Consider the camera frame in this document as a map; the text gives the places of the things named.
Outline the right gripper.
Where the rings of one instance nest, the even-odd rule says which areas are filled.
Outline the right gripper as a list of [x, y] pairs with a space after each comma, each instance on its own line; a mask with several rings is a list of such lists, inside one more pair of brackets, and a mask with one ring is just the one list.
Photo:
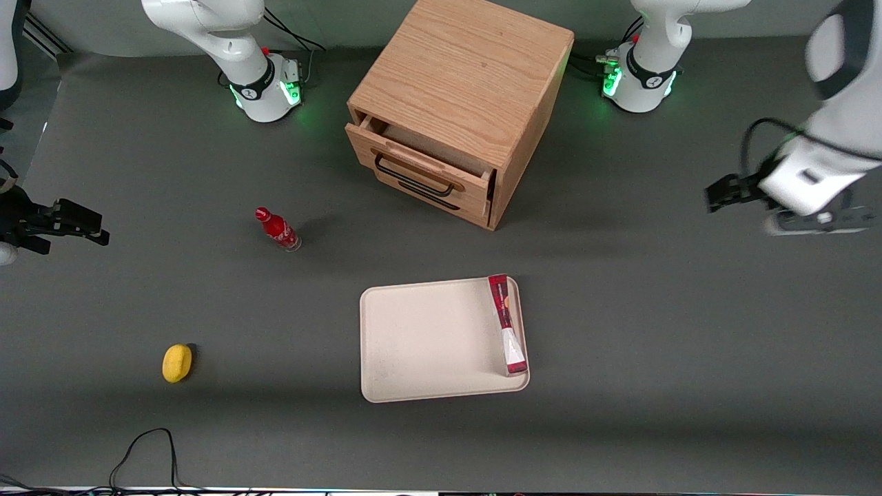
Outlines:
[[41, 234], [74, 236], [100, 246], [110, 243], [110, 233], [101, 230], [102, 215], [66, 198], [57, 200], [57, 222], [78, 230], [53, 230], [56, 207], [42, 206], [28, 197], [24, 189], [13, 185], [1, 195], [1, 241], [40, 255], [50, 253], [51, 242]]

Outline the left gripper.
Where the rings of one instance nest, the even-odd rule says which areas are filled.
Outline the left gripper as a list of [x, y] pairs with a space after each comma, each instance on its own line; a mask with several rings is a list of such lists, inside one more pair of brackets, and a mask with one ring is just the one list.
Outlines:
[[759, 183], [755, 174], [728, 174], [709, 185], [709, 213], [765, 200], [769, 195], [798, 216], [810, 216], [870, 171], [870, 159], [841, 153], [804, 137], [790, 139], [774, 158], [771, 172]]

